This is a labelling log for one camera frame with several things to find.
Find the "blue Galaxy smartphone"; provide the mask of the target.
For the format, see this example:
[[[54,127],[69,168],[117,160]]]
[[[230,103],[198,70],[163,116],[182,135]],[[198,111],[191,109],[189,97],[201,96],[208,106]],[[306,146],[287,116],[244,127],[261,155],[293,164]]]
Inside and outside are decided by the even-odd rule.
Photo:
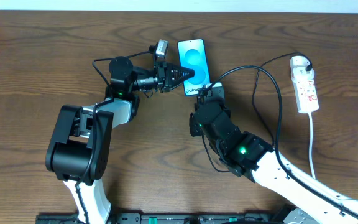
[[[203,39],[183,40],[177,43],[182,67],[194,70],[194,77],[183,82],[186,96],[198,94],[198,90],[210,83],[208,61]]]

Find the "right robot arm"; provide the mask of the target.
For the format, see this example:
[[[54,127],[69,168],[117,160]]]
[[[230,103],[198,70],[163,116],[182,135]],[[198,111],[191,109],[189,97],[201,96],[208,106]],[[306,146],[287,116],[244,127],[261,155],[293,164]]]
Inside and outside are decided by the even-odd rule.
[[[330,189],[271,144],[234,125],[222,87],[199,92],[190,115],[190,133],[204,135],[229,172],[278,193],[318,223],[358,223],[358,200]]]

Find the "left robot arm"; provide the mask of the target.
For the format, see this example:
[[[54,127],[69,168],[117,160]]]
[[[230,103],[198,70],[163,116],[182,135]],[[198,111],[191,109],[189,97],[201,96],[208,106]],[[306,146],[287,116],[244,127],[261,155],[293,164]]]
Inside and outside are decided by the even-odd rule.
[[[169,92],[195,71],[153,57],[147,70],[133,66],[129,57],[109,60],[111,78],[104,101],[91,106],[63,105],[47,149],[45,166],[70,190],[78,212],[39,215],[37,223],[110,223],[112,205],[102,176],[108,163],[111,132],[137,114],[143,93]]]

